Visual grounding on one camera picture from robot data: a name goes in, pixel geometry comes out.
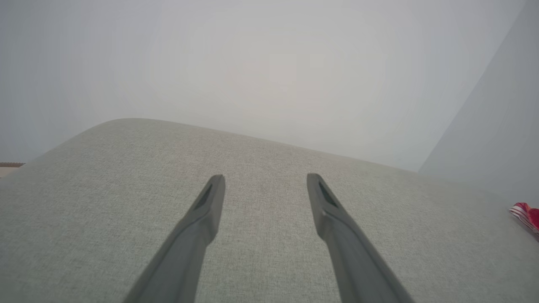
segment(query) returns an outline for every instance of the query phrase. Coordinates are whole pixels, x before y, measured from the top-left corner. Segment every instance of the gray fabric surface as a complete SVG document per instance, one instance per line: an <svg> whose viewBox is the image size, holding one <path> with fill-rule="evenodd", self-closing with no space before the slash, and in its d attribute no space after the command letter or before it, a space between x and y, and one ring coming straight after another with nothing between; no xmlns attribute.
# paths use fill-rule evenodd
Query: gray fabric surface
<svg viewBox="0 0 539 303"><path fill-rule="evenodd" d="M0 180L0 301L121 302L213 174L226 177L198 302L339 302L319 173L419 302L537 302L539 243L494 195L172 122L94 127Z"/></svg>

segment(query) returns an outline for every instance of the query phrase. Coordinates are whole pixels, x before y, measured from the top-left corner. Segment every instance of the striped cloth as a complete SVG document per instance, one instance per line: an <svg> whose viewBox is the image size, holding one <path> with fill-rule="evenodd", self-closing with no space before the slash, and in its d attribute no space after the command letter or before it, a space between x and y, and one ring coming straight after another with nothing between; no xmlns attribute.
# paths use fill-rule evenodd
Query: striped cloth
<svg viewBox="0 0 539 303"><path fill-rule="evenodd" d="M509 212L531 229L539 241L539 209L531 208L527 203L516 203Z"/></svg>

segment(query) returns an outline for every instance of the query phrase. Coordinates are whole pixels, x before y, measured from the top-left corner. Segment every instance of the gray textile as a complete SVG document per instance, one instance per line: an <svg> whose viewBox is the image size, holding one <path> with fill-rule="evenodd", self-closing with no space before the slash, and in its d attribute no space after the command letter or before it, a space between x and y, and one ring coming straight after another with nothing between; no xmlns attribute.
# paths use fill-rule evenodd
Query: gray textile
<svg viewBox="0 0 539 303"><path fill-rule="evenodd" d="M0 180L0 301L121 302L213 174L198 302L339 302L306 189L319 173L420 302L537 302L539 243L494 195L172 122L123 119Z"/></svg>

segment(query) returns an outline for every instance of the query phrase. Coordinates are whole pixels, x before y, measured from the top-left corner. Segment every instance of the wall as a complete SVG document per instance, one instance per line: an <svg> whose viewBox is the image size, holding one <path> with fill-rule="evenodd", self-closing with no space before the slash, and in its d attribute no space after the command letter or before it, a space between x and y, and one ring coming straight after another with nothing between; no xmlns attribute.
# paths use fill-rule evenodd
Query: wall
<svg viewBox="0 0 539 303"><path fill-rule="evenodd" d="M154 118L417 171L524 0L7 0L0 161Z"/></svg>
<svg viewBox="0 0 539 303"><path fill-rule="evenodd" d="M526 4L420 173L539 206L539 1Z"/></svg>

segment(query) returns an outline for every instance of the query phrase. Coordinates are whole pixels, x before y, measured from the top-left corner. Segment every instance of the red object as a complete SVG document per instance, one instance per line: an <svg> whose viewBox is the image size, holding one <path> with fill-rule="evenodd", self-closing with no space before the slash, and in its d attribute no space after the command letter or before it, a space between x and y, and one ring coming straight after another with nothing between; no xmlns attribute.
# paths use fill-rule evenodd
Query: red object
<svg viewBox="0 0 539 303"><path fill-rule="evenodd" d="M516 203L509 212L531 229L539 240L539 209L531 208L527 203Z"/></svg>

